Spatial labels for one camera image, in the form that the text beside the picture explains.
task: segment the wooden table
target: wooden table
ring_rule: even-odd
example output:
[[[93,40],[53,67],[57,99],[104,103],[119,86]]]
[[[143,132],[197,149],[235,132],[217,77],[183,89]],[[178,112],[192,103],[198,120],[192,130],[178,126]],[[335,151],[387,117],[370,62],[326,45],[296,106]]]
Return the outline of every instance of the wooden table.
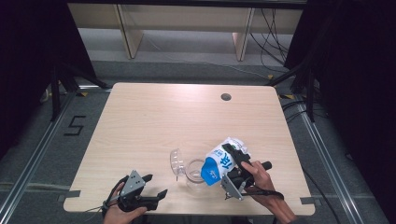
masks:
[[[231,100],[221,99],[223,93]],[[170,167],[171,150],[179,148],[187,163],[228,136],[245,142],[252,161],[270,161],[276,190],[297,215],[315,212],[276,91],[263,86],[118,83],[98,121],[64,209],[86,211],[100,206],[114,185],[132,170],[153,174],[142,195],[168,189],[151,214],[269,215],[250,197],[224,200],[219,183],[201,193],[178,181]]]

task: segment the blue label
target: blue label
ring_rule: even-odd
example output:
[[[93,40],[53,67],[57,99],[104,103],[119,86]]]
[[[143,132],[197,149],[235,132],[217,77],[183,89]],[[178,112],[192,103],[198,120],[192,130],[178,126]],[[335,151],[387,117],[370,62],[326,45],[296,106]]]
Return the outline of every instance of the blue label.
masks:
[[[218,165],[213,158],[206,158],[205,164],[201,170],[201,178],[208,186],[211,186],[221,180]]]

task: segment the tabletop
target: tabletop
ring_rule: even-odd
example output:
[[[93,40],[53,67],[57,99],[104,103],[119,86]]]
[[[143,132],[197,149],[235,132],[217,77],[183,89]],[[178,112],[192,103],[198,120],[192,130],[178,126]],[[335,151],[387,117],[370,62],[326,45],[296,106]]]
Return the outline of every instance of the tabletop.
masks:
[[[219,183],[201,191],[189,189],[170,166],[178,148],[185,162],[205,154],[227,137],[242,140],[251,161],[270,161],[276,190],[296,215],[309,216],[313,204],[273,87],[202,84],[117,83],[92,135],[64,209],[86,211],[100,206],[114,185],[132,170],[153,175],[143,196],[168,189],[151,214],[269,215],[250,197],[225,199]]]

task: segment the gray floor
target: gray floor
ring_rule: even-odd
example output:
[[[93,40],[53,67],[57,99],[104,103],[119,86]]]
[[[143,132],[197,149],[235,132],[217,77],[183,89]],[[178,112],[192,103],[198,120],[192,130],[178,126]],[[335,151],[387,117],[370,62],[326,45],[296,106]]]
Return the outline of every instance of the gray floor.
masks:
[[[97,76],[108,84],[130,81],[262,85],[267,82],[268,75],[281,74],[262,66],[261,50],[251,38],[247,44],[245,60],[238,62],[234,55],[231,34],[146,31],[136,58],[128,60],[119,31],[81,29],[80,33]],[[279,41],[284,46],[288,46],[290,40],[290,35],[279,36]],[[269,50],[281,59],[276,49]],[[262,58],[270,69],[286,71],[270,56],[264,55]],[[90,84],[84,80],[78,82],[81,85]],[[277,92],[289,94],[291,82],[292,79],[288,79],[279,84],[276,87]],[[89,91],[85,97],[72,96],[70,106],[65,110],[46,153],[34,170],[34,175],[18,206],[13,210],[9,223],[101,223],[100,214],[92,217],[94,213],[65,212],[62,196],[73,182],[108,95],[107,91]],[[70,94],[63,95],[63,101],[69,96]],[[280,102],[284,105],[292,100],[285,99]],[[298,112],[297,106],[285,111],[290,133],[302,166],[313,177],[330,203],[329,206],[307,176],[308,187],[316,200],[316,213],[307,219],[311,223],[336,223],[331,211],[332,207],[341,223],[354,223],[348,218],[318,154],[318,149],[305,128],[304,117],[297,116],[291,119]],[[335,163],[336,170],[357,205],[363,222],[388,223],[354,162],[345,156],[347,149],[319,104],[315,104],[315,114],[315,124],[320,136]],[[41,137],[50,125],[50,115],[51,102],[47,101],[36,110],[20,136],[19,143],[0,161],[1,200],[8,196],[12,184],[18,181],[25,164],[35,153]],[[84,119],[76,119],[75,122],[83,125],[84,128],[80,135],[65,136],[65,133],[76,131],[68,127],[74,116],[85,116]],[[200,218],[167,217],[169,220],[165,221],[166,217],[162,217],[161,222],[153,220],[153,223],[177,223],[177,219],[197,223],[196,220],[201,220]],[[254,223],[272,223],[272,217],[250,219]],[[201,223],[210,223],[210,221],[201,221]]]

